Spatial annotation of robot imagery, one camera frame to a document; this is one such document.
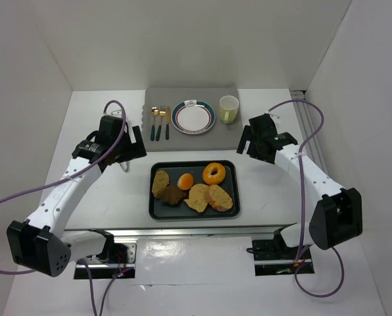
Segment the metal food tongs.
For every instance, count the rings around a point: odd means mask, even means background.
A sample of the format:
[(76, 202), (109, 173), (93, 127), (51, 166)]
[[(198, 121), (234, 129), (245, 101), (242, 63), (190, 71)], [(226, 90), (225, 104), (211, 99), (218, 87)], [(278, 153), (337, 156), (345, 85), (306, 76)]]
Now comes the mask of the metal food tongs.
[(129, 170), (129, 166), (130, 166), (130, 162), (129, 161), (124, 161), (119, 163), (120, 168), (122, 169), (123, 172), (128, 172)]

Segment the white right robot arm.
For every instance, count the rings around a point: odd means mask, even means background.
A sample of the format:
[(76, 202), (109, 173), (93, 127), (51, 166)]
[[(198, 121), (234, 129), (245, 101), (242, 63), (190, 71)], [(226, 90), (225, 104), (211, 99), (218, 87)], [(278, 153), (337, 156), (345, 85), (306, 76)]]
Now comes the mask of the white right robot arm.
[(277, 230), (283, 245), (327, 250), (362, 234), (360, 192), (332, 180), (300, 150), (291, 134), (278, 133), (269, 114), (249, 119), (237, 151), (278, 166), (301, 187), (304, 215), (299, 223)]

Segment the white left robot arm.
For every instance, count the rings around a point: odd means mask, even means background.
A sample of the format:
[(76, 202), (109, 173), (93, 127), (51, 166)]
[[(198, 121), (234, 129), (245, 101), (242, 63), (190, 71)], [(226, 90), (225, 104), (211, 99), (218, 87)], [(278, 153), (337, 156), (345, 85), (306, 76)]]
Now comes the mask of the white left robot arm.
[(13, 221), (7, 238), (13, 261), (50, 277), (59, 276), (71, 261), (95, 256), (109, 261), (118, 250), (114, 236), (91, 228), (70, 236), (65, 227), (88, 189), (112, 164), (146, 156), (138, 126), (129, 127), (119, 117), (105, 115), (98, 130), (82, 140), (62, 178), (44, 202), (23, 222)]

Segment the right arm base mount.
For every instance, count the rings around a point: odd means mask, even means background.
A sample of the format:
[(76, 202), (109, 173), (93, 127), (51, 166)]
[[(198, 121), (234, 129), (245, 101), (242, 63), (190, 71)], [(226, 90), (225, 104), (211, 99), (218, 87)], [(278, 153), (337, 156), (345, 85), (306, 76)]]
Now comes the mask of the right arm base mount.
[(308, 250), (298, 262), (295, 262), (297, 248), (279, 246), (273, 240), (253, 240), (252, 246), (246, 249), (253, 256), (255, 275), (293, 275), (297, 269), (299, 274), (314, 274), (312, 256)]

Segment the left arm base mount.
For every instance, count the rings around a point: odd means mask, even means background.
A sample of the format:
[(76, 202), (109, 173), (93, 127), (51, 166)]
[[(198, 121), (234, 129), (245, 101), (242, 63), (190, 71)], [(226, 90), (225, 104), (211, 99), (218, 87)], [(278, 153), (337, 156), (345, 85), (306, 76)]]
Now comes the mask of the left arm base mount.
[(92, 279), (108, 280), (114, 275), (120, 279), (135, 278), (136, 239), (115, 238), (107, 257), (90, 248), (80, 250), (79, 254), (85, 255), (75, 262), (74, 280), (88, 279), (86, 267), (81, 260), (89, 267)]

